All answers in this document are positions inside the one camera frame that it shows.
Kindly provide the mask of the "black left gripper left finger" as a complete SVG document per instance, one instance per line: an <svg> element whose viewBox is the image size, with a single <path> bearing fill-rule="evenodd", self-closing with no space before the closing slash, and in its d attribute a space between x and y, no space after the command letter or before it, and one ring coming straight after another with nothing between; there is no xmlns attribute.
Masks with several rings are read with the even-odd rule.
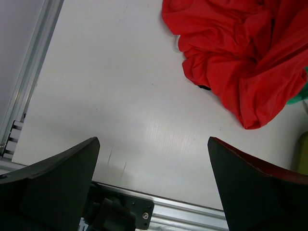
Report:
<svg viewBox="0 0 308 231"><path fill-rule="evenodd" d="M52 157L0 176L2 231L76 231L100 143L89 138Z"/></svg>

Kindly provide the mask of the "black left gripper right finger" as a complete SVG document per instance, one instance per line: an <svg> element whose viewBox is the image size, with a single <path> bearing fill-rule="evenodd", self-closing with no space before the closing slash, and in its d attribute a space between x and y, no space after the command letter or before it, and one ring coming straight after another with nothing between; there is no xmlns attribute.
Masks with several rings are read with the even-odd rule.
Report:
<svg viewBox="0 0 308 231"><path fill-rule="evenodd" d="M306 231L308 177L210 137L210 163L230 231Z"/></svg>

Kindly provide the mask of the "red tank top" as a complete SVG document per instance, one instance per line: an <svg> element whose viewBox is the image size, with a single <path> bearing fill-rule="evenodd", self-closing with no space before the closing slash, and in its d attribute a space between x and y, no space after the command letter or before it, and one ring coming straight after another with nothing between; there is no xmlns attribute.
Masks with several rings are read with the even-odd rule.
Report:
<svg viewBox="0 0 308 231"><path fill-rule="evenodd" d="M165 0L161 15L187 79L245 129L268 124L307 83L305 0Z"/></svg>

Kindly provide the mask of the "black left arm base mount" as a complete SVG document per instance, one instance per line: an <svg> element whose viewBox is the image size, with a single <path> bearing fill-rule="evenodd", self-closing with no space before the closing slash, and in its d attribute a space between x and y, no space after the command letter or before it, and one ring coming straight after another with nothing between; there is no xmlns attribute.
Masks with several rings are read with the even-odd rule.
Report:
<svg viewBox="0 0 308 231"><path fill-rule="evenodd" d="M92 182L80 219L79 231L145 231L149 228L154 202L113 192Z"/></svg>

